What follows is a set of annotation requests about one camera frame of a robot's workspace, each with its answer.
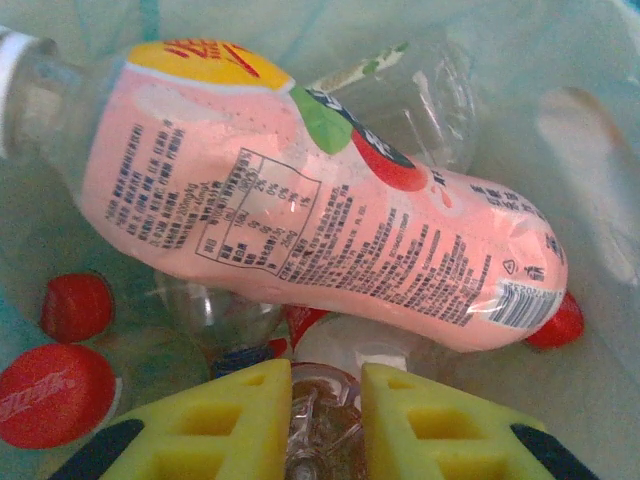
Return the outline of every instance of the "bottle cap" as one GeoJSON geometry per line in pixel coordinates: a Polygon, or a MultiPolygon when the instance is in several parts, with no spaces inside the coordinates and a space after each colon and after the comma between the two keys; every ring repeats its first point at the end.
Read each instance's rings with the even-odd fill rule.
{"type": "Polygon", "coordinates": [[[6,109],[16,66],[29,50],[45,53],[53,52],[55,47],[51,39],[32,37],[0,25],[0,157],[8,156],[6,109]]]}
{"type": "Polygon", "coordinates": [[[556,314],[526,342],[541,350],[562,347],[577,340],[584,332],[584,316],[578,302],[567,292],[556,314]]]}
{"type": "Polygon", "coordinates": [[[28,350],[0,375],[0,437],[19,448],[51,448],[89,433],[109,414],[116,378],[82,345],[28,350]]]}
{"type": "Polygon", "coordinates": [[[49,281],[40,328],[60,343],[87,340],[113,320],[113,297],[103,278],[71,273],[49,281]]]}

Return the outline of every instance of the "pink bottle label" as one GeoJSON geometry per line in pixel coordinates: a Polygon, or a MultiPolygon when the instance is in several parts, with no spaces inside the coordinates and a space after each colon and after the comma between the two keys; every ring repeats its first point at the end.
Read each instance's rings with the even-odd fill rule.
{"type": "Polygon", "coordinates": [[[337,102],[127,64],[81,207],[116,248],[270,303],[379,319],[458,350],[526,337],[567,278],[542,215],[413,164],[337,102]]]}

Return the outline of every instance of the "bottle neck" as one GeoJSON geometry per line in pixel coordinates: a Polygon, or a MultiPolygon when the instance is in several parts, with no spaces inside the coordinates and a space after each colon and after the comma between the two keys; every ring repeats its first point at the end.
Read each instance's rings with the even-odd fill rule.
{"type": "Polygon", "coordinates": [[[84,72],[51,53],[28,51],[14,73],[5,110],[4,142],[11,159],[49,159],[67,100],[84,72]]]}

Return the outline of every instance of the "red fruit graphic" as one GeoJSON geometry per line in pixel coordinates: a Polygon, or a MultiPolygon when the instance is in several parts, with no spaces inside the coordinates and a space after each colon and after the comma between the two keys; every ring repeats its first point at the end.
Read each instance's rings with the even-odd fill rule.
{"type": "Polygon", "coordinates": [[[388,147],[383,141],[379,140],[379,147],[376,148],[356,129],[353,130],[351,139],[369,168],[387,185],[405,192],[415,192],[427,184],[426,173],[416,168],[409,159],[402,156],[401,161],[396,161],[395,156],[381,153],[381,148],[388,147]]]}

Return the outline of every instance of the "red bottle cap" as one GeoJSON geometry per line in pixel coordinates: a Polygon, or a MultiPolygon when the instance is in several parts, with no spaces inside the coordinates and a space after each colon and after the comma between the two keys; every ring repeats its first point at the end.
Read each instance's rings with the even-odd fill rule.
{"type": "Polygon", "coordinates": [[[533,347],[546,350],[567,345],[580,338],[583,332],[584,316],[576,299],[567,292],[556,314],[525,341],[533,347]]]}
{"type": "Polygon", "coordinates": [[[87,340],[113,319],[113,298],[101,276],[71,273],[49,281],[40,327],[60,343],[87,340]]]}
{"type": "Polygon", "coordinates": [[[0,437],[20,448],[69,443],[100,424],[115,390],[109,363],[87,347],[29,350],[0,375],[0,437]]]}

